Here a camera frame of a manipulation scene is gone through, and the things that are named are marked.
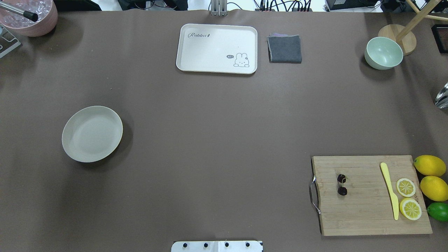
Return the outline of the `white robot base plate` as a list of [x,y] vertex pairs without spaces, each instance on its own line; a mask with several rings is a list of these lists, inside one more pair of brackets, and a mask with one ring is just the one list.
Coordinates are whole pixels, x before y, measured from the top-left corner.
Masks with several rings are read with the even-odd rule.
[[177,241],[171,252],[263,252],[262,241],[222,240],[222,241]]

